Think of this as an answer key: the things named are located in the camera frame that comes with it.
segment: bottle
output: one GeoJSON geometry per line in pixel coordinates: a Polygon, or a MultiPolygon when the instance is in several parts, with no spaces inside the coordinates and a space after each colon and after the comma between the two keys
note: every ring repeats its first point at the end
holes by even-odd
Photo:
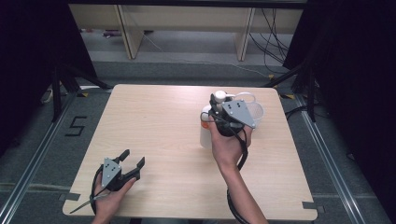
{"type": "Polygon", "coordinates": [[[208,112],[212,107],[210,105],[204,106],[201,111],[201,134],[200,143],[201,146],[207,149],[212,149],[212,136],[209,131],[209,115],[208,112]]]}

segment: gray carpet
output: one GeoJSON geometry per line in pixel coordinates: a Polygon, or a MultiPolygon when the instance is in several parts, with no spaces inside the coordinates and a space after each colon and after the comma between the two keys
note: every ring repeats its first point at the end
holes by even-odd
{"type": "MultiPolygon", "coordinates": [[[[187,63],[94,63],[99,78],[107,84],[162,84],[162,85],[210,85],[260,87],[269,79],[257,73],[235,68],[230,65],[187,64],[187,63]]],[[[265,66],[244,66],[257,70],[265,76],[273,74],[265,66]]],[[[277,72],[285,72],[281,67],[270,67],[277,72]]],[[[78,79],[81,85],[91,83],[78,79]]],[[[291,93],[292,78],[278,85],[281,94],[291,93]]],[[[68,217],[62,213],[64,202],[59,201],[68,192],[82,162],[85,151],[106,106],[110,93],[91,92],[87,97],[77,97],[71,104],[64,122],[50,145],[31,187],[24,196],[11,223],[89,223],[89,217],[68,217]],[[73,118],[75,125],[84,126],[80,136],[70,128],[73,118]]],[[[281,99],[285,111],[297,107],[295,100],[281,99]]],[[[324,107],[316,107],[317,125],[332,151],[347,184],[356,196],[367,223],[390,223],[381,205],[361,174],[357,164],[346,157],[347,148],[339,136],[332,120],[326,117],[324,107]]],[[[52,119],[52,104],[39,107],[31,122],[20,136],[21,144],[11,147],[0,159],[0,204],[7,199],[15,184],[32,158],[35,150],[52,119]]],[[[297,147],[309,188],[317,206],[324,208],[318,213],[315,223],[350,223],[349,217],[324,166],[317,147],[306,128],[300,112],[289,119],[291,133],[297,147]]],[[[113,223],[128,223],[127,218],[115,218],[113,223]]]]}

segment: light wood tabletop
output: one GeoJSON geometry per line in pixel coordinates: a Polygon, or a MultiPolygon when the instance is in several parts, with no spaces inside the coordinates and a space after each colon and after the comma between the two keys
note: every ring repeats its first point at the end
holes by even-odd
{"type": "MultiPolygon", "coordinates": [[[[226,185],[210,149],[200,145],[200,114],[215,91],[249,91],[265,110],[253,131],[242,177],[268,219],[314,220],[303,167],[277,92],[266,88],[118,85],[99,121],[71,193],[69,213],[89,199],[92,179],[105,157],[114,159],[125,149],[122,173],[135,168],[142,157],[141,179],[122,202],[121,217],[233,218],[226,185]]],[[[85,206],[72,216],[93,216],[85,206]]]]}

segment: person's right hand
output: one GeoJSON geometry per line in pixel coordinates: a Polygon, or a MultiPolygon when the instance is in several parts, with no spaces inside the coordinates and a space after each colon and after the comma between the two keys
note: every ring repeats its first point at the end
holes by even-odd
{"type": "MultiPolygon", "coordinates": [[[[238,139],[235,136],[227,137],[221,135],[213,118],[210,117],[209,120],[209,131],[212,136],[212,152],[218,167],[221,171],[224,169],[229,170],[237,168],[237,163],[242,156],[242,148],[238,139]]],[[[247,141],[247,147],[249,147],[251,143],[251,133],[253,130],[246,125],[244,130],[246,132],[247,139],[245,139],[243,131],[239,132],[239,136],[242,140],[247,141]]]]}

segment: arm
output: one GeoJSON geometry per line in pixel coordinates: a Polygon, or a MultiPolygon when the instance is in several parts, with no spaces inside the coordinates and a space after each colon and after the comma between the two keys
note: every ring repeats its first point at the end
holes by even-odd
{"type": "MultiPolygon", "coordinates": [[[[237,163],[242,155],[239,141],[235,137],[222,136],[214,122],[209,122],[209,130],[212,135],[213,157],[228,186],[235,209],[249,223],[268,223],[239,173],[237,163]]],[[[245,132],[247,134],[247,146],[250,146],[252,129],[245,127],[245,132]]],[[[243,132],[240,136],[242,139],[245,138],[243,132]]]]}
{"type": "MultiPolygon", "coordinates": [[[[102,173],[96,178],[95,193],[99,192],[101,188],[100,182],[102,181],[102,173]]],[[[112,191],[109,195],[104,198],[98,199],[96,203],[96,216],[93,219],[92,224],[108,224],[111,218],[114,217],[116,212],[119,210],[120,203],[125,196],[126,192],[132,187],[136,178],[132,178],[128,181],[122,189],[119,191],[112,191]]]]}

